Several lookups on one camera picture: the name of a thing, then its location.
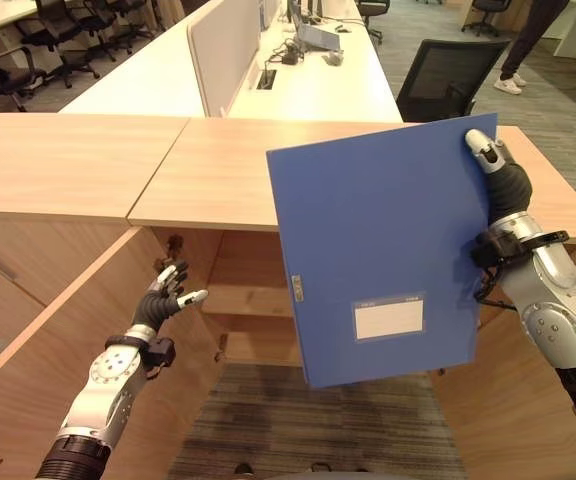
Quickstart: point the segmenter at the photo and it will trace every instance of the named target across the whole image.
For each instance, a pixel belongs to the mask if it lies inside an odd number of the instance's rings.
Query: cable
[[[517,308],[513,305],[510,305],[506,302],[501,300],[488,300],[488,295],[492,292],[497,285],[497,281],[501,277],[503,272],[503,267],[497,267],[497,271],[493,274],[489,268],[484,269],[484,273],[486,274],[486,278],[482,281],[481,288],[475,292],[475,300],[482,305],[488,305],[491,307],[498,307],[503,308],[505,310],[514,310],[517,311]]]
[[[325,20],[333,20],[335,22],[339,22],[339,23],[348,23],[351,25],[360,25],[364,28],[368,28],[366,27],[366,23],[360,19],[360,18],[335,18],[335,17],[327,17],[325,15],[322,16],[318,16],[318,15],[313,15],[313,18],[319,18],[319,19],[325,19]]]
[[[269,63],[283,63],[284,56],[290,52],[297,52],[297,61],[304,59],[304,52],[297,42],[292,38],[285,39],[281,45],[274,48],[272,54],[264,61],[264,71],[262,74],[263,83],[260,88],[265,89],[268,86],[268,64]]]

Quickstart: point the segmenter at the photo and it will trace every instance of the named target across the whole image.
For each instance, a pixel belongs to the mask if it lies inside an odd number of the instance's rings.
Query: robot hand
[[[530,180],[502,141],[470,130],[466,143],[486,174],[490,201],[489,228],[471,252],[488,273],[478,300],[500,284],[526,333],[556,369],[576,415],[576,267],[562,244],[568,235],[544,234],[526,212]]]
[[[170,265],[139,302],[132,326],[106,341],[106,350],[90,367],[41,464],[37,479],[98,480],[128,422],[133,401],[148,380],[175,359],[170,338],[157,338],[164,321],[208,296],[206,290],[181,295],[188,265]]]

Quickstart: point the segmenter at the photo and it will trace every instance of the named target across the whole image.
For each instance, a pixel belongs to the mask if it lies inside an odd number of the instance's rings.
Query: gray carpet
[[[426,375],[313,390],[301,369],[229,365],[168,479],[226,479],[240,462],[262,479],[314,462],[467,478]]]

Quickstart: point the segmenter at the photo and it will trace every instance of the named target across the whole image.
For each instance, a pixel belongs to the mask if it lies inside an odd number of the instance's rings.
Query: cabinet shelf
[[[279,235],[225,232],[208,291],[204,313],[292,317]]]

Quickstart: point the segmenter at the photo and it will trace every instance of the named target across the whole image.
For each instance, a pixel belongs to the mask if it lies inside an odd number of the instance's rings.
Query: person's leg
[[[501,80],[512,78],[513,74],[528,56],[541,36],[559,16],[569,0],[533,0],[528,19],[519,32],[515,44],[510,49],[501,67]]]

